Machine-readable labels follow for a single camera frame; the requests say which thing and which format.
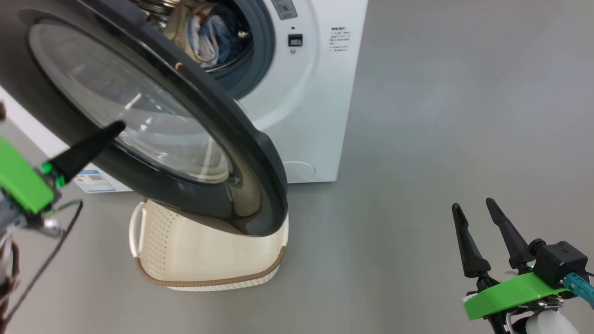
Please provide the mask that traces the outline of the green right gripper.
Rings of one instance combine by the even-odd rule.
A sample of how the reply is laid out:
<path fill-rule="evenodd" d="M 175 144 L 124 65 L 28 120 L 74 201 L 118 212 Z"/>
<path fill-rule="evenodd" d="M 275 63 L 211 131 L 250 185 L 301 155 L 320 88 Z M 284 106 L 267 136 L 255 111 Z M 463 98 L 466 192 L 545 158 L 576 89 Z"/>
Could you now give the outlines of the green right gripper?
<path fill-rule="evenodd" d="M 487 198 L 485 203 L 492 221 L 499 227 L 510 256 L 511 268 L 528 270 L 528 264 L 534 260 L 534 256 L 528 250 L 528 243 L 493 198 Z M 452 217 L 464 276 L 478 278 L 488 273 L 491 266 L 478 250 L 469 232 L 468 220 L 458 203 L 452 205 Z M 510 318 L 518 308 L 567 291 L 565 287 L 554 289 L 534 273 L 526 273 L 467 296 L 464 299 L 464 309 L 470 321 L 488 321 L 495 334 L 513 334 Z"/>

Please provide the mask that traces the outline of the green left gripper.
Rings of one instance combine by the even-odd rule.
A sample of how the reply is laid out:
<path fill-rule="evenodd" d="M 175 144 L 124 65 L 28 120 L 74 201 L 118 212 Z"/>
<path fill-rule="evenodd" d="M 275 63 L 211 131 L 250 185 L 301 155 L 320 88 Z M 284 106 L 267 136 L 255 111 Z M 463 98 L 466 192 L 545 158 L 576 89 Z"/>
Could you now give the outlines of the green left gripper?
<path fill-rule="evenodd" d="M 61 188 L 69 184 L 126 128 L 117 120 L 36 168 L 6 139 L 0 142 L 1 234 L 15 228 L 37 230 L 51 237 L 64 233 L 53 218 Z"/>

